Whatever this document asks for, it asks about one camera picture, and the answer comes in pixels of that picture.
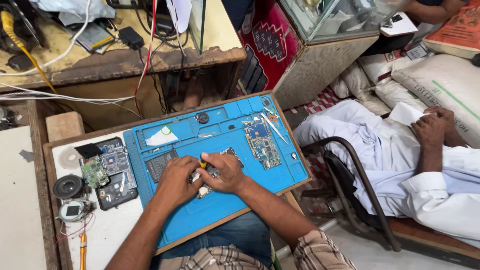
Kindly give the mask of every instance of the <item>yellow cable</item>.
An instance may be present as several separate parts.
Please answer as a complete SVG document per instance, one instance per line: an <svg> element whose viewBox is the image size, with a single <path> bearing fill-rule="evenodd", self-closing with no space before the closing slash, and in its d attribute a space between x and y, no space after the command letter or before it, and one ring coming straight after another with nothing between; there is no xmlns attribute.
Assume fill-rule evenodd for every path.
<svg viewBox="0 0 480 270"><path fill-rule="evenodd" d="M2 25L3 25L3 30L5 30L5 32L10 37L10 39L12 39L12 41L15 42L15 44L19 48L21 48L22 51L24 51L24 53L28 56L28 58L30 58L33 65L36 67L36 69L38 69L40 74L42 74L42 77L45 80L45 82L47 83L47 85L50 87L50 89L52 89L53 93L56 94L57 91L55 91L55 88L53 88L52 83L48 80L47 76L45 76L45 73L43 73L42 69L38 66L38 63L36 62L35 58L25 49L25 45L23 44L23 42L14 33L14 31L13 31L13 16L6 11L2 11L1 12L1 22L2 22Z"/></svg>

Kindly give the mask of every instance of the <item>gold pen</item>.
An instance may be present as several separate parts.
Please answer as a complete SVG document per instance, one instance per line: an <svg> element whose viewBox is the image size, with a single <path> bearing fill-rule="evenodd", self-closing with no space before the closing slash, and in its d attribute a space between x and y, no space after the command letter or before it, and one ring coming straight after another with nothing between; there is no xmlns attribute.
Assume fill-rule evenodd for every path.
<svg viewBox="0 0 480 270"><path fill-rule="evenodd" d="M82 239L80 240L80 270L86 270L86 259L87 259L87 235L85 232L82 234Z"/></svg>

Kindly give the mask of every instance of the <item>phone battery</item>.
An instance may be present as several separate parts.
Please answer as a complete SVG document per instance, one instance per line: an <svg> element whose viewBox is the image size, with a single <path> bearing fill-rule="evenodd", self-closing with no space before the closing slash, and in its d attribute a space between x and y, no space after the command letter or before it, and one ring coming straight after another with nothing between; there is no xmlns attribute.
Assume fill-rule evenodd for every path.
<svg viewBox="0 0 480 270"><path fill-rule="evenodd" d="M160 180L163 170L167 166L167 162L177 157L178 157L177 152L175 150L172 150L161 156L145 161L145 165L147 166L148 173L150 174L150 177L152 178L155 184L158 183L158 180Z"/></svg>

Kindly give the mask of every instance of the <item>green stripe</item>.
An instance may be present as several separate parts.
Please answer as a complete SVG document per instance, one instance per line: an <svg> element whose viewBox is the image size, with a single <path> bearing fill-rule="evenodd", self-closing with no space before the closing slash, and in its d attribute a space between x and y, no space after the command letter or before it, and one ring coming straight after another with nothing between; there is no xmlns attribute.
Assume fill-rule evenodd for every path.
<svg viewBox="0 0 480 270"><path fill-rule="evenodd" d="M475 118L477 118L477 120L480 121L480 117L478 115L476 115L474 112L472 112L472 110L470 110L469 107L467 107L465 104L463 104L463 102L461 102L460 100L458 100L454 95L452 95L452 93L448 92L447 89L443 88L438 82L436 81L432 81L432 83L436 84L438 87L440 87L441 90L445 91L445 93L447 93L448 96L450 96L451 98L453 98L453 100L455 100L458 104L460 104L464 109L466 109L471 115L473 115Z"/></svg>

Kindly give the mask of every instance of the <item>power adapter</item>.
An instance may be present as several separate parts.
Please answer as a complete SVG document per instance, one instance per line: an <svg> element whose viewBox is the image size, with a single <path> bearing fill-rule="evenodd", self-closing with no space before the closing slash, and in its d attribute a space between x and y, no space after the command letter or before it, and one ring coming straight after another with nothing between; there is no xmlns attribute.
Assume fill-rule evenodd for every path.
<svg viewBox="0 0 480 270"><path fill-rule="evenodd" d="M119 39L133 50L140 49L144 45L144 39L131 27L119 30Z"/></svg>

